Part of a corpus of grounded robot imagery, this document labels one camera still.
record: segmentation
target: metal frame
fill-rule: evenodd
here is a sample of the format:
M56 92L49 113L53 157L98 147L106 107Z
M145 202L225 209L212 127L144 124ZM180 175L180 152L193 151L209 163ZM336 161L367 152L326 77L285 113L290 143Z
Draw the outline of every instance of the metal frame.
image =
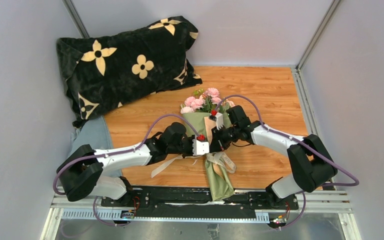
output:
M71 0L62 0L71 15L71 18L76 25L77 29L79 30L81 36L83 38L89 38L89 34L79 16L79 14L76 11L76 8ZM319 39L321 38L324 30L328 26L328 23L332 19L333 15L335 14L335 11L337 10L338 6L340 5L342 0L332 0L332 3L327 10L323 20L321 21L320 25L318 26L316 32L314 33L314 36L312 37L311 41L309 42L305 52L303 53L301 59L299 60L299 63L296 66L287 66L291 68L292 76L294 79L295 87L298 93L299 102L302 107L302 112L305 120L306 127L310 133L317 134L317 122L314 117L313 108L311 105L311 102L308 99L307 95L307 87L305 84L305 81L303 79L301 69L305 65L306 61L308 60L309 56L311 55L313 49L317 45ZM241 189L237 191L261 191L261 189ZM327 190L316 190L312 193L307 193L307 207L305 209L306 213L336 213L339 216L339 219L341 221L342 230L345 235L345 238L347 240L361 240L360 232L358 230L354 214L350 205L350 202L348 200L347 193L345 191L327 191ZM303 197L302 195L297 195L298 203L302 206ZM69 202L65 196L55 195L52 201L52 204L49 209L48 217L46 219L45 225L42 230L42 235L40 239L46 239L51 240L55 239L57 233L58 233L58 227L60 225L60 221L63 218L64 209L70 209L73 210L73 212L90 212L92 208L94 198L93 197L87 197L85 199L82 199L80 201L76 202ZM131 210L132 208L129 207L97 207L98 210L104 210L106 212L113 212L113 211L119 211L119 210ZM293 210L292 212L299 213L301 209L299 210ZM284 210L256 210L257 215L261 215L263 213L279 213L284 212ZM85 215L88 219L92 218L91 215ZM204 219L211 221L221 221L220 219ZM139 219L137 218L136 221L176 221L176 222L196 222L196 219L188 219L188 218L182 218L182 219L161 219L161 218L146 218L146 219Z

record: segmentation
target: bouquet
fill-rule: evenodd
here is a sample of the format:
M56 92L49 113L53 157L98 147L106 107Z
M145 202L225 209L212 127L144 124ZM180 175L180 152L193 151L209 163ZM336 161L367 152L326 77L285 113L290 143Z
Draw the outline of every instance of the bouquet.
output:
M199 134L203 134L207 138L206 119L208 119L211 111L216 109L217 104L221 101L222 98L217 88L210 87L207 90L201 88L195 90L193 96L186 98L184 103L180 105L180 113L192 124ZM225 100L217 110L219 113L223 114L223 122L226 127L232 125L226 110L234 106L235 104L233 101ZM189 136L193 135L194 132L192 129L187 124L185 126L187 134Z

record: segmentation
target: wall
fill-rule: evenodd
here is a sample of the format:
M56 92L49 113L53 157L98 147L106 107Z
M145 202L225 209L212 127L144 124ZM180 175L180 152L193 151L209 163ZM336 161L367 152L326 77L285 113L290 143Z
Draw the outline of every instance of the wall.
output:
M183 15L199 30L195 65L295 65L331 0L73 0L91 37Z
M0 240L39 239L69 150L58 37L80 37L62 1L0 1Z
M343 0L302 74L328 150L361 181L346 190L362 239L384 239L384 1Z

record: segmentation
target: black pillow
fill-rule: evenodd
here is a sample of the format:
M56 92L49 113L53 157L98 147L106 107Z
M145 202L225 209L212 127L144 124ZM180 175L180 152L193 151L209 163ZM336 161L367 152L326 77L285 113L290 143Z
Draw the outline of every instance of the black pillow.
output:
M56 42L64 91L76 115L73 126L149 94L202 84L186 51L198 29L182 16L98 38Z

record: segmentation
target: wooden surface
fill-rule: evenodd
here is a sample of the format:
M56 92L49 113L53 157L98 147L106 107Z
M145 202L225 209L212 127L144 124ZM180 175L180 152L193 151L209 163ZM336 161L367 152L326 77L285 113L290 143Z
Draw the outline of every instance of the wooden surface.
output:
M198 88L217 88L222 96L240 94L250 98L259 107L263 121L278 130L307 135L300 102L290 68L286 67L215 67L198 66L195 72L203 84L177 91L149 95L134 103L115 109L105 116L115 148L130 146L142 141L156 118L163 114L180 114L179 105ZM258 119L253 106L241 98L232 98L241 105L251 121ZM162 119L151 134L163 131L174 117ZM234 188L265 188L274 180L291 173L287 157L262 146L231 146L227 155L237 166L230 174ZM166 160L175 157L169 155ZM206 187L204 160L200 158L175 160L159 175L151 178L151 171L161 165L124 168L123 175L132 185Z

